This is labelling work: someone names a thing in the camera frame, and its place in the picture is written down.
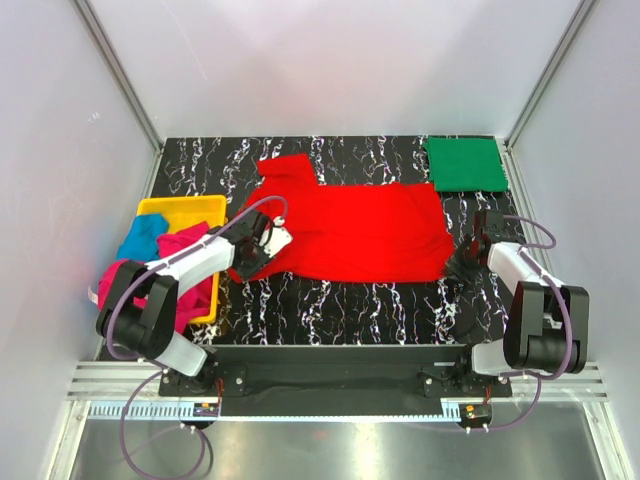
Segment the red t-shirt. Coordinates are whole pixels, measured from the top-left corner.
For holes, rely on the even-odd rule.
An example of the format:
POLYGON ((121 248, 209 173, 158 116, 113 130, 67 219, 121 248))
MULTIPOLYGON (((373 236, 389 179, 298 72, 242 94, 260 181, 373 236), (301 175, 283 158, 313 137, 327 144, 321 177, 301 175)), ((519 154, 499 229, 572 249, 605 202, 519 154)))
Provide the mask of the red t-shirt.
POLYGON ((454 252, 430 183, 321 185, 307 155, 258 162, 261 185, 247 200, 284 215, 292 241, 253 280, 281 272, 332 282, 437 281, 454 252))

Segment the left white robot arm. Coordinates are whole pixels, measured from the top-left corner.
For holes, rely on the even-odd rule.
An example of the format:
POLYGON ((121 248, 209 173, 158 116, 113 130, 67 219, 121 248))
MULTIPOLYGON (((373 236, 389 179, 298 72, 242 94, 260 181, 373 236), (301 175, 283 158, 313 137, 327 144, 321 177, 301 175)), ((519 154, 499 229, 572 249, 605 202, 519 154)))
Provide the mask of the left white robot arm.
POLYGON ((178 251, 155 261, 127 260, 115 271, 99 308, 96 330, 110 354, 143 358, 181 374, 196 396, 215 386, 211 355, 177 330, 178 303, 213 275, 232 270, 247 280, 292 240, 279 218, 247 210, 229 223, 206 228, 178 251))

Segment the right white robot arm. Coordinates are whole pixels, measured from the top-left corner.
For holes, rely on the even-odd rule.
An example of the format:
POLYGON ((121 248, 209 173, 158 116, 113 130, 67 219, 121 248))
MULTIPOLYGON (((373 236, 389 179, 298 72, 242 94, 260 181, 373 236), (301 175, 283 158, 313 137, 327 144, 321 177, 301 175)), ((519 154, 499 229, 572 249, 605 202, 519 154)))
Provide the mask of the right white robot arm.
POLYGON ((530 254, 532 248, 550 250, 556 239, 546 228, 548 244, 521 243, 506 230, 506 222, 527 220, 496 210, 475 213, 473 233, 446 263, 446 276, 465 285, 487 270, 499 277, 512 294, 503 337, 470 347, 454 384, 466 396, 486 389, 490 376, 518 374, 555 380, 579 374, 587 363, 590 298, 586 289, 554 277, 530 254))

